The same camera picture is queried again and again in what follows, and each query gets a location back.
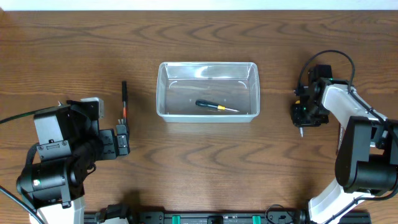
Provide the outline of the slim black yellow screwdriver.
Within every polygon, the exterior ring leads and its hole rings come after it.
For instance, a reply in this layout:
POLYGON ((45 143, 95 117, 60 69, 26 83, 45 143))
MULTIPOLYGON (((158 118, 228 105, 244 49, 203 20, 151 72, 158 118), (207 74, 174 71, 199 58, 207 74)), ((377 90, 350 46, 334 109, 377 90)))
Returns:
POLYGON ((195 104, 199 107, 204 107, 204 108, 212 108, 212 109, 216 109, 216 110, 230 111, 230 112, 234 112, 234 113, 239 112, 239 110, 228 108, 228 107, 225 107, 218 103, 214 103, 214 102, 210 102, 210 101, 206 101, 206 100, 196 100, 195 104))

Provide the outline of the small claw hammer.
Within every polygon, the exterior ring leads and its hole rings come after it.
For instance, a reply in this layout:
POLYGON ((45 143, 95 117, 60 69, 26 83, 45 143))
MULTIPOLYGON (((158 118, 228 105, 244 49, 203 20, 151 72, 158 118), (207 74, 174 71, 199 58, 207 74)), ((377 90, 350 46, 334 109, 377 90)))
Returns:
POLYGON ((127 126, 127 112, 128 112, 127 81, 122 81, 122 103, 123 103, 123 117, 119 121, 119 123, 127 126))

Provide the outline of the stubby yellow black screwdriver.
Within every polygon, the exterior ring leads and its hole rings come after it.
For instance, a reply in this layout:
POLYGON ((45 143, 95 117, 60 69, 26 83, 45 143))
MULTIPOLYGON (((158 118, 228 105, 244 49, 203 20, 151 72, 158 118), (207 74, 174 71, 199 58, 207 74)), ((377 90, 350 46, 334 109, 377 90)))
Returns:
POLYGON ((300 132, 301 138, 303 138, 303 134, 304 134, 303 127, 299 127, 299 132, 300 132))

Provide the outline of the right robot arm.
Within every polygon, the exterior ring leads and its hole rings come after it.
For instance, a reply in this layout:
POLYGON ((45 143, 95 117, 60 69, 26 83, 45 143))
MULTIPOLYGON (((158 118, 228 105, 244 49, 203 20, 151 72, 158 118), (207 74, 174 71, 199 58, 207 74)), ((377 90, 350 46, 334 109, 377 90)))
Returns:
POLYGON ((364 201, 388 200, 397 194, 397 121, 370 107, 347 80, 334 79, 329 65, 308 71, 290 115, 300 130, 329 122, 340 124, 335 178, 297 212, 294 223, 339 223, 364 201))

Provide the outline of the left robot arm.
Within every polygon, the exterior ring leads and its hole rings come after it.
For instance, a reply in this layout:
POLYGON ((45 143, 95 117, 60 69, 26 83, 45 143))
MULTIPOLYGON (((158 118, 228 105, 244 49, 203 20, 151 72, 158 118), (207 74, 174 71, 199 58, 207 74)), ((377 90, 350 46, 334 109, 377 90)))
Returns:
POLYGON ((100 129, 103 100, 85 98, 34 114, 38 143, 27 155, 17 191, 32 223, 83 223, 84 180, 97 161, 130 153, 127 106, 115 129, 100 129))

